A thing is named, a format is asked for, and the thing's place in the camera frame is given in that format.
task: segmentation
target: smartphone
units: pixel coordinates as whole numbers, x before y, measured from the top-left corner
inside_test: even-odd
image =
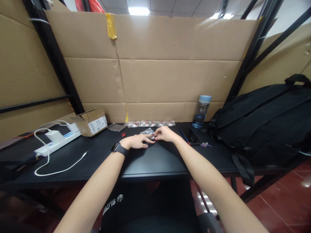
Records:
[[[202,142],[198,139],[198,137],[190,128],[179,129],[190,146],[198,146],[202,144]]]

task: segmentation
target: clear plastic bottle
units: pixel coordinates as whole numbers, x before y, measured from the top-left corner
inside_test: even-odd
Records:
[[[202,128],[204,119],[206,117],[207,109],[210,105],[212,97],[209,95],[200,95],[200,99],[195,109],[192,126],[195,128]]]

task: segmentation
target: white power strip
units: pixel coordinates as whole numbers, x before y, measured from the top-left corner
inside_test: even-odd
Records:
[[[42,155],[42,156],[46,157],[46,156],[48,156],[48,150],[49,150],[50,154],[52,154],[53,152],[57,151],[59,148],[63,147],[67,143],[76,139],[80,135],[81,135],[80,131],[78,131],[76,133],[69,132],[69,133],[64,135],[64,137],[65,137],[64,141],[61,141],[59,143],[50,142],[49,144],[46,144],[45,146],[40,147],[39,149],[35,150],[35,152],[37,153],[37,155]]]

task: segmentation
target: smartwatch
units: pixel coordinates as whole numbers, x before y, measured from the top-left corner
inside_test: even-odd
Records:
[[[121,146],[121,144],[119,142],[117,142],[111,148],[111,152],[120,152],[121,154],[123,154],[126,157],[126,155],[128,154],[129,151],[127,149],[125,149],[123,146]]]

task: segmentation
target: black backpack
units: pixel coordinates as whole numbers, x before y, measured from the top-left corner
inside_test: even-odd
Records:
[[[254,185],[253,166],[285,165],[311,146],[311,82],[295,74],[227,102],[209,131],[233,150],[244,184]]]

